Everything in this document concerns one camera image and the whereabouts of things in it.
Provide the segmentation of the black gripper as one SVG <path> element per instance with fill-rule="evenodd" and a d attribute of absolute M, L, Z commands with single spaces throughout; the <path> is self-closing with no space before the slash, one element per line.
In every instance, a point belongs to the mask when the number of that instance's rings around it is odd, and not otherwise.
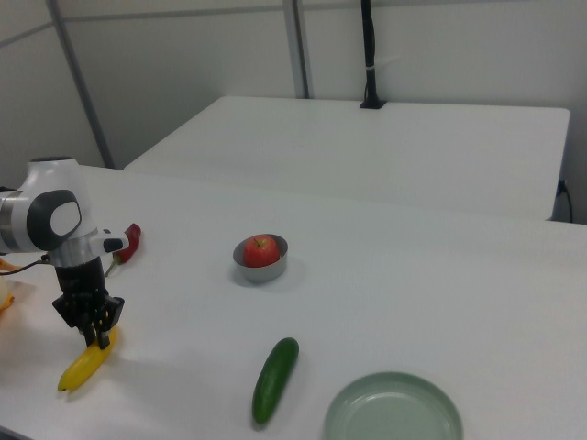
<path fill-rule="evenodd" d="M 118 323 L 125 304 L 105 287 L 100 258 L 74 267 L 56 267 L 61 296 L 53 307 L 69 327 L 83 330 L 85 344 L 96 342 L 101 350 L 110 345 L 109 332 Z"/>

